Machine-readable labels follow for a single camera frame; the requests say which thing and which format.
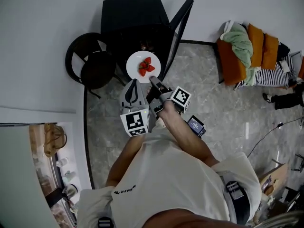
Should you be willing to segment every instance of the black cabinet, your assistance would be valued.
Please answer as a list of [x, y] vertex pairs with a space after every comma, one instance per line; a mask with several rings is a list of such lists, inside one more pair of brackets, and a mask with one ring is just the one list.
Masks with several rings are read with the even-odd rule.
[[105, 0], [101, 34], [118, 66], [128, 77], [126, 62], [136, 51], [154, 53], [166, 76], [185, 30], [193, 0], [186, 0], [169, 22], [161, 0]]

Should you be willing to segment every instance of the open oven door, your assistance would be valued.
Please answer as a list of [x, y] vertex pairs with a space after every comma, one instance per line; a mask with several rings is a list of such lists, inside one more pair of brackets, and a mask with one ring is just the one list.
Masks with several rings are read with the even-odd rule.
[[173, 39], [167, 64], [162, 74], [161, 81], [165, 78], [166, 74], [168, 73], [168, 70], [172, 65], [172, 62], [177, 52], [177, 48], [179, 47], [181, 41], [181, 37], [184, 33], [193, 3], [193, 0], [186, 0], [183, 6], [180, 8], [180, 10], [177, 12], [177, 14], [174, 16], [174, 18], [168, 25], [169, 29], [173, 31]]

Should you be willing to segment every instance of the green blanket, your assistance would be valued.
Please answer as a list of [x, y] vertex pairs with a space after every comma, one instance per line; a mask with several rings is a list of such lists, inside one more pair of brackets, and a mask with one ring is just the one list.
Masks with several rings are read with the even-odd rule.
[[253, 54], [252, 43], [249, 40], [247, 31], [238, 23], [233, 23], [231, 30], [225, 32], [221, 39], [232, 44], [232, 50], [238, 59], [244, 64], [246, 68], [245, 83], [249, 85], [254, 84], [255, 74], [259, 70], [257, 67], [251, 66], [251, 57]]

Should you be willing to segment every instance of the black shoe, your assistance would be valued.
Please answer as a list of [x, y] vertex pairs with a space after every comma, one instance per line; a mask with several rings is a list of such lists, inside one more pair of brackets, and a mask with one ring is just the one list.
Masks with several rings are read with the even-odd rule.
[[263, 99], [266, 100], [268, 103], [271, 103], [271, 96], [267, 95], [266, 93], [262, 94]]

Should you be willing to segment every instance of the white marker cube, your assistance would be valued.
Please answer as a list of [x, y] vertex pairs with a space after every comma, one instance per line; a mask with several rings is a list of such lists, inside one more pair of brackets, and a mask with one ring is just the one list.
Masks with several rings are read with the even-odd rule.
[[178, 86], [170, 99], [185, 113], [191, 101], [191, 94]]
[[148, 132], [149, 108], [120, 115], [120, 118], [125, 131], [130, 137]]

